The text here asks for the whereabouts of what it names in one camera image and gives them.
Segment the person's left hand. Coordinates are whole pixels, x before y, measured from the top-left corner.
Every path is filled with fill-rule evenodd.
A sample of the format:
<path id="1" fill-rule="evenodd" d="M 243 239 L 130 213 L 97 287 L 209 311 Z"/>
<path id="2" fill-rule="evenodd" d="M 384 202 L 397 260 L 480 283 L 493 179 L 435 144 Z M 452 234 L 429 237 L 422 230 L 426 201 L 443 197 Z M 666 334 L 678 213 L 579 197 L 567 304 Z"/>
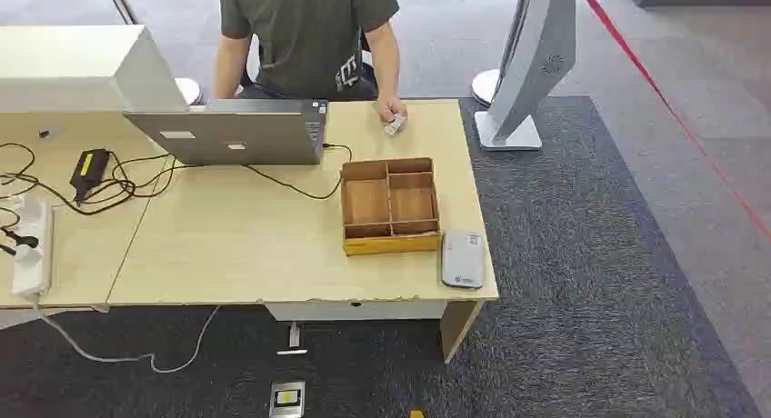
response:
<path id="1" fill-rule="evenodd" d="M 397 96 L 378 96 L 374 108 L 384 125 L 392 124 L 397 119 L 406 121 L 408 118 L 406 105 Z"/>

